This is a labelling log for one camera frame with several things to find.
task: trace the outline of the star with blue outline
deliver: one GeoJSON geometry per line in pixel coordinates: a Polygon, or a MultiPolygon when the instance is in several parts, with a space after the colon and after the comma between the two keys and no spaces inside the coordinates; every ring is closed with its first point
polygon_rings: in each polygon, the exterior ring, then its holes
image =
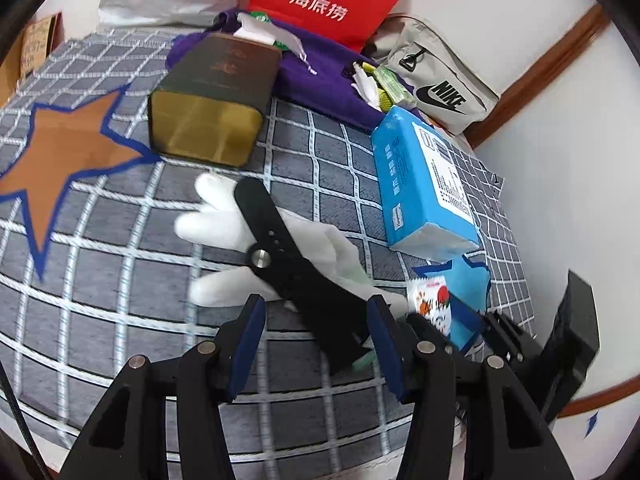
{"type": "Polygon", "coordinates": [[[22,200],[29,248],[41,280],[51,232],[71,182],[160,160],[141,142],[109,128],[127,88],[118,88],[77,108],[34,104],[26,145],[18,159],[0,174],[0,202],[22,200]]]}

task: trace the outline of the purple towel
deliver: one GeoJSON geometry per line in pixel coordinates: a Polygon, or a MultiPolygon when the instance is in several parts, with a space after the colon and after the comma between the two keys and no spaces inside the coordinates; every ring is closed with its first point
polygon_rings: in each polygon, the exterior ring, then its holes
{"type": "MultiPolygon", "coordinates": [[[[212,30],[229,34],[238,30],[240,23],[236,19],[236,12],[235,9],[222,12],[212,30]]],[[[283,52],[280,70],[273,85],[273,94],[365,132],[373,131],[385,115],[367,105],[351,87],[353,79],[344,77],[342,72],[345,68],[350,68],[355,61],[375,63],[335,41],[303,28],[278,20],[273,20],[273,23],[300,38],[305,48],[306,59],[318,72],[317,75],[313,75],[295,54],[283,52]]],[[[174,47],[166,58],[167,69],[171,70],[182,56],[207,34],[208,32],[196,32],[176,38],[174,47]]],[[[404,81],[401,82],[409,91],[413,90],[404,81]]]]}

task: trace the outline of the metal bolt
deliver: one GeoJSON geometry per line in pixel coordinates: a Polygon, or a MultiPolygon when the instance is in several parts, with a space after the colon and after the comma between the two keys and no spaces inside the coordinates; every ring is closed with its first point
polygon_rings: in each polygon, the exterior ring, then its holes
{"type": "Polygon", "coordinates": [[[431,341],[420,341],[417,348],[418,352],[422,354],[433,354],[436,351],[436,345],[431,341]]]}
{"type": "Polygon", "coordinates": [[[251,263],[259,269],[264,269],[271,265],[271,255],[267,251],[258,249],[251,255],[251,263]]]}
{"type": "Polygon", "coordinates": [[[143,355],[134,355],[131,359],[129,359],[129,366],[133,369],[140,368],[146,359],[143,355]]]}
{"type": "Polygon", "coordinates": [[[213,354],[216,350],[216,344],[213,341],[203,341],[198,345],[198,352],[202,355],[213,354]]]}
{"type": "Polygon", "coordinates": [[[501,357],[498,357],[497,355],[490,355],[486,359],[486,363],[491,368],[495,368],[496,370],[499,370],[500,368],[502,368],[504,366],[504,361],[502,360],[501,357]]]}

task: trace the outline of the hi logo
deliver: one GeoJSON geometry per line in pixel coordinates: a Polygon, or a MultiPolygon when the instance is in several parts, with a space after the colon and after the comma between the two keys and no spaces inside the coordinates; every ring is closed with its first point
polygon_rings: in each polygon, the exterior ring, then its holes
{"type": "Polygon", "coordinates": [[[465,115],[464,112],[457,110],[457,107],[465,103],[466,99],[458,93],[453,85],[449,84],[449,81],[418,88],[415,91],[415,96],[425,104],[465,115]]]}

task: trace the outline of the gray plaid fabric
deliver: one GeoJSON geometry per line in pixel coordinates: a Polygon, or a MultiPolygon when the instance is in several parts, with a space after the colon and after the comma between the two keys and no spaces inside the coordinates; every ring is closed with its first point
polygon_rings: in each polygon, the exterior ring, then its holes
{"type": "MultiPolygon", "coordinates": [[[[124,84],[130,87],[110,126],[147,143],[146,96],[165,74],[171,38],[112,32],[60,46],[0,112],[0,170],[23,149],[34,102],[75,107],[124,84]]],[[[492,307],[533,333],[522,266],[498,200],[501,180],[452,152],[481,232],[482,248],[471,256],[492,270],[492,307]]],[[[207,170],[260,178],[278,206],[338,226],[377,286],[405,292],[412,267],[425,263],[386,247],[369,136],[277,100],[242,171],[164,158],[74,182],[43,282],[33,272],[19,201],[1,203],[0,359],[35,433],[69,448],[128,356],[179,356],[238,315],[239,306],[207,309],[186,301],[191,280],[242,262],[239,253],[174,234],[174,219],[196,209],[193,183],[207,170]]],[[[484,357],[484,345],[471,353],[484,357]]],[[[9,412],[4,400],[0,407],[9,412]]],[[[274,302],[248,383],[237,403],[220,412],[239,479],[303,480],[403,446],[412,407],[396,402],[375,366],[330,377],[298,316],[274,302]]],[[[178,478],[172,401],[167,435],[178,478]]]]}

